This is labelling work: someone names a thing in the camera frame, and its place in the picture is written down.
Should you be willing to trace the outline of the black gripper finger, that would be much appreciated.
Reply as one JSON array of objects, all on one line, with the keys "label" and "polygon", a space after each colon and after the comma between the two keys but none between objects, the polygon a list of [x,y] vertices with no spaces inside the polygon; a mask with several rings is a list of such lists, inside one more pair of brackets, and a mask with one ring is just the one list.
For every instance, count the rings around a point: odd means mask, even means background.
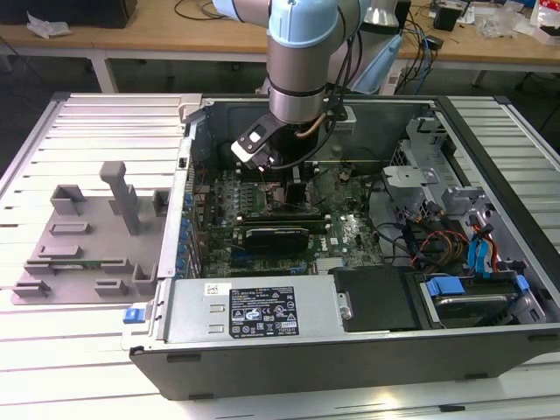
[{"label": "black gripper finger", "polygon": [[298,166],[286,172],[284,186],[284,202],[288,205],[299,205],[305,201],[306,182],[303,180]]}]

